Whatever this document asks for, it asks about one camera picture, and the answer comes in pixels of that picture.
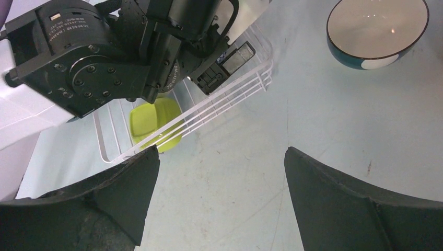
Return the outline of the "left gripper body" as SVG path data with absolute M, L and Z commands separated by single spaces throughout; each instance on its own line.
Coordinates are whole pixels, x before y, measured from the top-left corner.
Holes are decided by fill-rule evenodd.
M 247 25 L 240 1 L 138 1 L 138 95 L 157 96 L 186 77 L 206 95 L 230 75 L 222 56 Z

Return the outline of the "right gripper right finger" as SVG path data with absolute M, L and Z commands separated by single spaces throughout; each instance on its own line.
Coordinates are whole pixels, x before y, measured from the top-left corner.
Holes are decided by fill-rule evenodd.
M 289 147 L 284 167 L 305 250 L 442 250 L 442 203 L 386 190 Z

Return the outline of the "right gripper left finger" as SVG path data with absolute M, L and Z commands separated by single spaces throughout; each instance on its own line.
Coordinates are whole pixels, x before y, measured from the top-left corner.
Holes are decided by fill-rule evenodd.
M 38 198 L 1 203 L 1 250 L 134 250 L 160 168 L 156 146 Z

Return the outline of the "teal blue bowl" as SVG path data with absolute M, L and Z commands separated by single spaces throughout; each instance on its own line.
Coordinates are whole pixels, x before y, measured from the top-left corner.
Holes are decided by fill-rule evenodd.
M 327 19 L 327 44 L 341 64 L 375 70 L 399 60 L 425 33 L 426 1 L 339 1 Z

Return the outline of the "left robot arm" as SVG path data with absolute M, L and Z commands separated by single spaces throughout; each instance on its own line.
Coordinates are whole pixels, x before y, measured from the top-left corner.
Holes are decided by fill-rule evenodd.
M 115 99 L 152 104 L 188 78 L 206 95 L 269 1 L 1 1 L 1 148 Z

